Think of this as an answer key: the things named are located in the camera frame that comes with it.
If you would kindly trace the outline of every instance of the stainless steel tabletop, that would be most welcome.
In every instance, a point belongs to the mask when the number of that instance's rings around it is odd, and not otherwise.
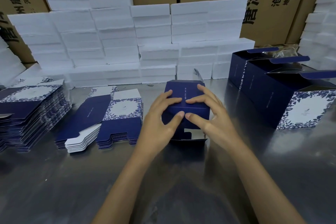
[[[336,111],[316,128],[271,129],[227,79],[205,84],[224,101],[244,141],[308,223],[336,223]],[[144,114],[165,84],[138,88]],[[73,89],[73,110],[90,88]],[[54,135],[29,153],[0,153],[0,223],[90,223],[134,149],[127,142],[82,153],[57,150]],[[256,223],[230,157],[218,146],[169,144],[147,171],[131,223]]]

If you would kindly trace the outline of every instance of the forearm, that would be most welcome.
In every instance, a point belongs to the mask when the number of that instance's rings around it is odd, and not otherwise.
[[[152,158],[136,150],[115,181],[92,224],[127,224],[142,178]]]
[[[260,224],[304,224],[305,221],[281,192],[274,180],[239,139],[239,146],[229,150],[236,163],[239,177],[249,196]]]

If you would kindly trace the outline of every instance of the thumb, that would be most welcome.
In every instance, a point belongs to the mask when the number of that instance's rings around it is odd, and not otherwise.
[[[175,116],[173,117],[173,119],[171,119],[171,121],[166,125],[168,128],[171,129],[171,131],[173,132],[173,134],[175,133],[177,127],[181,123],[183,117],[184,117],[184,112],[180,111],[177,114],[175,114]]]
[[[205,125],[209,122],[206,119],[203,119],[202,117],[198,116],[194,113],[186,113],[185,115],[186,119],[189,120],[191,123],[194,123],[196,126],[198,126],[200,129],[202,129],[205,132]]]

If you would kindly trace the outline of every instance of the person's right hand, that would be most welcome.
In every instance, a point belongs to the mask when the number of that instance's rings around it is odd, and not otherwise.
[[[202,91],[204,95],[188,99],[186,102],[188,104],[204,102],[210,107],[214,117],[212,120],[205,120],[197,114],[186,113],[186,119],[197,125],[211,140],[225,150],[232,150],[232,147],[235,148],[242,140],[237,134],[225,107],[209,89],[200,84],[197,85],[197,88]]]

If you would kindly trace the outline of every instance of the blue box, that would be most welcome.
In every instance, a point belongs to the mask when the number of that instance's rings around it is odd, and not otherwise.
[[[208,120],[210,115],[210,107],[205,103],[186,103],[187,99],[203,95],[203,92],[197,88],[197,84],[205,86],[202,81],[196,80],[171,80],[167,82],[165,92],[173,90],[173,94],[169,98],[182,98],[182,101],[177,104],[170,105],[162,114],[162,122],[167,124],[171,121],[175,114],[179,111],[184,111],[185,113],[194,113],[202,118]],[[179,130],[184,128],[188,129],[200,129],[195,124],[188,121],[186,118],[183,118]]]
[[[307,56],[269,58],[263,49],[250,51],[233,54],[233,84],[273,128],[315,126],[336,97],[335,85],[322,79],[336,77],[336,71],[303,71],[293,64],[309,60]]]

